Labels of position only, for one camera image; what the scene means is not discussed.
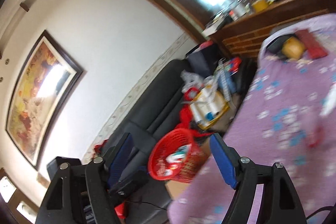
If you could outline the teal cartoon tissue pack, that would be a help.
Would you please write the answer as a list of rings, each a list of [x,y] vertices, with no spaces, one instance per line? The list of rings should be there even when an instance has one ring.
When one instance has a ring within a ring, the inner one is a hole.
[[[183,162],[187,157],[187,154],[191,148],[190,144],[183,145],[179,147],[172,155],[171,155],[171,162]]]

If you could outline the red plastic basket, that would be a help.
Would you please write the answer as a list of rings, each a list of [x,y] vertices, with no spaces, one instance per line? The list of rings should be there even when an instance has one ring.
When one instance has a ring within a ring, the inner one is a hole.
[[[186,128],[166,134],[150,154],[147,168],[151,177],[158,181],[191,182],[209,157],[194,135],[194,130]]]

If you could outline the black leather sofa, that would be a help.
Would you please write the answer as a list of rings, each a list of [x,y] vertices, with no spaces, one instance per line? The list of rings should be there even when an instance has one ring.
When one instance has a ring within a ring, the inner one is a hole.
[[[179,124],[179,113],[183,107],[183,71],[192,71],[187,60],[173,59],[168,62],[112,131],[112,135],[104,137],[98,143],[96,153],[101,156],[108,148],[114,147],[123,134],[132,135],[134,147],[122,178],[127,178],[139,168],[145,167],[157,142]],[[151,178],[142,188],[131,194],[126,207],[130,214],[151,217],[164,212],[169,203],[171,198],[165,183]]]

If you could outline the purple floral tablecloth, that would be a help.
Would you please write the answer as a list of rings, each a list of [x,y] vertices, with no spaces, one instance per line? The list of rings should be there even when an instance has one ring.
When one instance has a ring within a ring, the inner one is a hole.
[[[257,164],[284,164],[309,223],[322,223],[321,207],[335,203],[335,112],[321,117],[335,85],[335,52],[310,60],[282,61],[266,51],[275,38],[307,29],[335,46],[335,15],[283,28],[265,39],[258,70],[224,141]]]

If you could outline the white plastic bottle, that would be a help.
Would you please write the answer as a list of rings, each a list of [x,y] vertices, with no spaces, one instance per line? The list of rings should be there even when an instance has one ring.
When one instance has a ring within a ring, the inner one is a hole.
[[[335,109],[335,104],[336,104],[336,87],[335,85],[333,85],[326,98],[325,98],[325,102],[323,103],[321,112],[320,112],[320,116],[321,117],[326,117],[329,114],[331,114],[333,112],[333,110]]]

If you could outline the yellow tape roll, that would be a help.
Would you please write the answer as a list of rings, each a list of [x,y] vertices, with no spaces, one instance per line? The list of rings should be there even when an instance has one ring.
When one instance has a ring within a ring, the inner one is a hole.
[[[293,36],[284,42],[281,49],[283,55],[285,55],[288,59],[294,60],[299,60],[305,51],[306,47],[304,43]]]

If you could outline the black bag on table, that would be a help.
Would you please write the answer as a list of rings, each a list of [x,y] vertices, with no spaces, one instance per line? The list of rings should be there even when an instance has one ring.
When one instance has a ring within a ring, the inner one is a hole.
[[[287,35],[282,35],[279,36],[275,39],[273,39],[267,46],[266,46],[266,51],[269,53],[272,53],[273,55],[282,55],[282,47],[284,43],[292,38],[295,37],[294,34],[287,34]]]

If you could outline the dark red packet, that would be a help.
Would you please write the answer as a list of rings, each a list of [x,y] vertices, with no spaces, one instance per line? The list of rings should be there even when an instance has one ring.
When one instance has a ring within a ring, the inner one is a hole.
[[[328,55],[327,50],[315,39],[315,37],[307,30],[297,30],[295,35],[304,44],[311,59],[320,59]]]

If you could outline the framed wall painting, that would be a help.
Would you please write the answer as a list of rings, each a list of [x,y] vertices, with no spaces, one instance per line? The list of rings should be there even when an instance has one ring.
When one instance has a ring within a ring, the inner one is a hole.
[[[13,88],[5,130],[15,147],[38,169],[46,139],[83,68],[43,31],[30,50]]]

